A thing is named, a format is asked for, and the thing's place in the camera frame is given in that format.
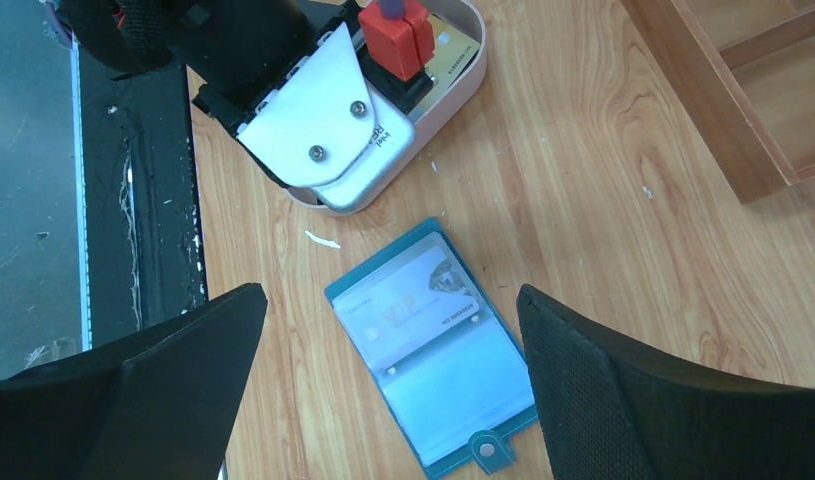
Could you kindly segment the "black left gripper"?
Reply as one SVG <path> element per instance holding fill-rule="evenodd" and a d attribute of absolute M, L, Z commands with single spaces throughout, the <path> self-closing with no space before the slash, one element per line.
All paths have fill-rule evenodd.
<path fill-rule="evenodd" d="M 169 49 L 203 80 L 193 104 L 234 133 L 325 33 L 359 29 L 360 5 L 320 1 L 167 1 Z"/>

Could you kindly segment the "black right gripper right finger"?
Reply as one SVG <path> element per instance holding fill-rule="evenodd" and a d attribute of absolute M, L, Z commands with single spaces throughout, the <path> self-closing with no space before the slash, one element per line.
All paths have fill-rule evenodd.
<path fill-rule="evenodd" d="M 523 348 L 558 479 L 815 479 L 815 389 L 706 367 L 532 285 Z"/>

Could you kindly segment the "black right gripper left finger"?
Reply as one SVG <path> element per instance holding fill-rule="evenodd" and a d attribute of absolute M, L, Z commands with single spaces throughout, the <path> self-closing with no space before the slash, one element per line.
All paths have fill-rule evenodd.
<path fill-rule="evenodd" d="M 0 479 L 215 479 L 262 335 L 246 283 L 0 380 Z"/>

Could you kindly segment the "teal leather card holder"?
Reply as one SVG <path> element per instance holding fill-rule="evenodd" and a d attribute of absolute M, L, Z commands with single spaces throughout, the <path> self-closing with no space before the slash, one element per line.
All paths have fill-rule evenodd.
<path fill-rule="evenodd" d="M 399 361 L 369 365 L 333 301 L 436 242 L 449 249 L 480 310 Z M 521 346 L 436 218 L 428 218 L 327 286 L 324 291 L 393 419 L 429 479 L 474 463 L 488 475 L 517 459 L 511 440 L 536 422 Z"/>

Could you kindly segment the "pink oval card tray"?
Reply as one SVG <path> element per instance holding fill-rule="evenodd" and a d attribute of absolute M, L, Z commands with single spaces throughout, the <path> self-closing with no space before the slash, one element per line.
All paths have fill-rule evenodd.
<path fill-rule="evenodd" d="M 392 100 L 396 79 L 369 55 L 361 31 L 352 36 L 366 78 L 376 124 L 369 146 L 337 181 L 288 187 L 301 205 L 334 215 L 365 209 L 401 173 L 481 85 L 487 69 L 487 27 L 470 1 L 424 1 L 431 14 L 435 56 L 426 65 L 429 92 L 404 112 Z"/>

